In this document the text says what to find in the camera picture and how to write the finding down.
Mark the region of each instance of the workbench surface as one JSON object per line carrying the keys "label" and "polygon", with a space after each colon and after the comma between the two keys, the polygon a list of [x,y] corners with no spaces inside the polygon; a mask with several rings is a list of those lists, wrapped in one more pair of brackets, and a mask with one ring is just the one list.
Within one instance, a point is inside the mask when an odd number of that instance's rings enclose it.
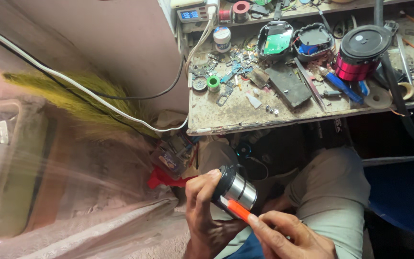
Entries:
{"label": "workbench surface", "polygon": [[[414,36],[405,35],[404,33],[405,29],[414,29],[414,23],[405,18],[396,19],[395,21],[400,24],[398,33],[400,33],[404,39],[407,39],[414,44]],[[258,28],[250,28],[249,30],[257,32],[257,29],[259,30],[261,26],[262,25]],[[238,35],[233,35],[233,39],[234,40],[231,41],[232,44],[240,45],[244,41],[244,37],[241,38]],[[192,62],[196,65],[204,64],[208,59],[207,55],[210,52],[214,52],[213,46],[213,40],[207,39],[204,45],[199,48],[200,54],[195,55]],[[414,49],[411,46],[405,46],[405,52],[409,59],[413,59],[414,63]],[[389,55],[393,67],[402,69],[398,49],[396,47],[391,47],[389,49]],[[226,62],[228,62],[229,57],[228,55],[226,56]],[[224,76],[226,72],[230,70],[230,67],[227,68],[225,64],[226,63],[219,63],[215,68],[215,71]],[[365,113],[390,111],[388,108],[373,109],[366,104],[350,104],[349,98],[345,94],[342,94],[341,98],[323,98],[327,113],[323,113],[319,109],[313,97],[296,109],[290,109],[284,104],[281,98],[275,96],[273,88],[268,89],[265,87],[259,89],[250,81],[242,80],[240,76],[238,79],[242,90],[240,91],[238,87],[235,87],[233,93],[222,107],[219,107],[216,104],[216,101],[219,98],[220,93],[224,91],[224,84],[220,84],[222,89],[218,93],[210,93],[209,91],[199,93],[190,89],[189,128],[187,131],[189,135],[226,134]],[[329,82],[325,81],[318,82],[317,80],[313,80],[319,93],[322,93],[324,90],[336,90],[335,86],[332,86]],[[368,83],[370,86],[376,84],[374,81],[368,81]],[[258,89],[258,96],[254,95],[253,89]],[[248,101],[246,93],[258,98],[262,102],[262,105],[257,109],[254,109]],[[266,105],[269,105],[273,109],[278,109],[279,114],[274,115],[266,112]],[[409,108],[414,107],[414,101],[408,100],[407,106]]]}
{"label": "workbench surface", "polygon": [[[403,3],[403,2],[410,2],[414,0],[384,0],[385,5],[390,4],[397,4],[397,3]],[[222,3],[222,6],[220,7],[221,10],[228,10],[233,6],[234,3],[226,2]],[[330,4],[327,3],[321,3],[319,6],[319,9],[323,13],[331,13],[331,12],[342,12],[342,11],[348,11],[353,9],[361,9],[361,8],[367,8],[367,7],[373,7],[375,5],[375,0],[355,0],[353,2],[345,3],[345,4],[339,4],[335,2],[331,2]],[[309,16],[309,15],[316,15],[319,14],[319,11],[312,6],[309,5],[302,5],[300,1],[297,0],[295,3],[295,10],[288,10],[283,11],[281,19],[292,19],[292,18],[298,18],[303,16]],[[244,23],[231,23],[227,24],[226,26],[238,26],[238,25],[247,25],[247,24],[256,24],[256,23],[262,23],[262,22],[270,22],[274,18],[274,12],[272,12],[269,16],[263,17],[261,19],[255,19],[250,16],[250,19],[245,21]],[[207,22],[200,22],[200,23],[185,23],[182,24],[182,30],[183,33],[189,33],[193,31],[203,31],[205,27],[207,26]]]}

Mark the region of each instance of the blue screwdriver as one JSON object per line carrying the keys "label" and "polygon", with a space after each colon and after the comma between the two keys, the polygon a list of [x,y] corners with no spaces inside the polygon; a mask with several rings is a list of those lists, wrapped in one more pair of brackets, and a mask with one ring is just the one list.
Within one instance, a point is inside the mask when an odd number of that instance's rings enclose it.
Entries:
{"label": "blue screwdriver", "polygon": [[319,66],[319,70],[321,71],[322,75],[328,79],[330,82],[332,82],[332,84],[334,84],[336,87],[338,87],[339,89],[341,89],[345,94],[347,94],[349,96],[349,98],[351,98],[354,102],[356,103],[360,103],[363,104],[363,99],[362,97],[360,97],[359,95],[357,95],[356,93],[354,93],[354,91],[352,91],[351,88],[349,88],[348,86],[345,85],[345,83],[339,79],[337,76],[335,76],[334,74],[330,73],[328,71],[328,69],[326,69],[325,67],[321,67]]}

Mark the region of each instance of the silver metal cylinder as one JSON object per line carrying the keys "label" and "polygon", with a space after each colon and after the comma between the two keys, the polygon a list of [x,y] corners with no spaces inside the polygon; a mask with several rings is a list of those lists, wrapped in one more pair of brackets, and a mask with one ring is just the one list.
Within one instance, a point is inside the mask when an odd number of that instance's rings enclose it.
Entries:
{"label": "silver metal cylinder", "polygon": [[257,194],[255,186],[235,172],[231,187],[222,196],[228,200],[237,201],[245,209],[250,211],[257,200]]}

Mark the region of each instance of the green solder spool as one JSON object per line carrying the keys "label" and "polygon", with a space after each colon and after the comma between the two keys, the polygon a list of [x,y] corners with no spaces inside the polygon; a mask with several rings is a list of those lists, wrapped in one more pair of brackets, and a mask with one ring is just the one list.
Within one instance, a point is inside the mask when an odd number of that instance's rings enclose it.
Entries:
{"label": "green solder spool", "polygon": [[207,78],[207,87],[212,93],[220,91],[220,78],[218,76],[210,76]]}

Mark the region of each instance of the fingernail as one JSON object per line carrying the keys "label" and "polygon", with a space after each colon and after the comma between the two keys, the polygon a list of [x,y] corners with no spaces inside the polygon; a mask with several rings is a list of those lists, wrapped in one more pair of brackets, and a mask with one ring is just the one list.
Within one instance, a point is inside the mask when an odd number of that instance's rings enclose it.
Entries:
{"label": "fingernail", "polygon": [[215,170],[208,172],[207,174],[210,175],[212,178],[215,178],[220,174],[220,170],[215,169]]}
{"label": "fingernail", "polygon": [[255,225],[256,223],[258,223],[258,218],[257,218],[257,216],[250,213],[249,216],[247,217],[247,221],[248,221],[249,224],[254,224]]}

